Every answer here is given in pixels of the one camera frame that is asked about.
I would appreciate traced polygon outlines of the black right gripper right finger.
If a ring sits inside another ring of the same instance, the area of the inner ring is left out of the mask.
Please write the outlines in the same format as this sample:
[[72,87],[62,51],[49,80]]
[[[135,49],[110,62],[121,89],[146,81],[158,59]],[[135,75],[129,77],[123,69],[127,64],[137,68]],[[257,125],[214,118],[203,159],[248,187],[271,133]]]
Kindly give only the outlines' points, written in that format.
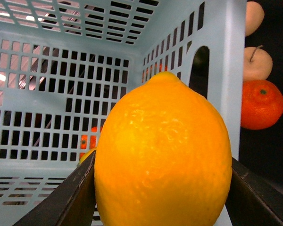
[[232,180],[226,200],[234,226],[283,226],[283,194],[232,158]]

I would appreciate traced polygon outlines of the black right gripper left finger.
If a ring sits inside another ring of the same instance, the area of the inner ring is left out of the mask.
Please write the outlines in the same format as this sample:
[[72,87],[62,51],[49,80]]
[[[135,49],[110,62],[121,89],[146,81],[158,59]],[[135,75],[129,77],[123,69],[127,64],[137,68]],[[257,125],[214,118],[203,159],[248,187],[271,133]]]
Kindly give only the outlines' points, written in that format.
[[95,211],[92,152],[46,199],[16,226],[90,226]]

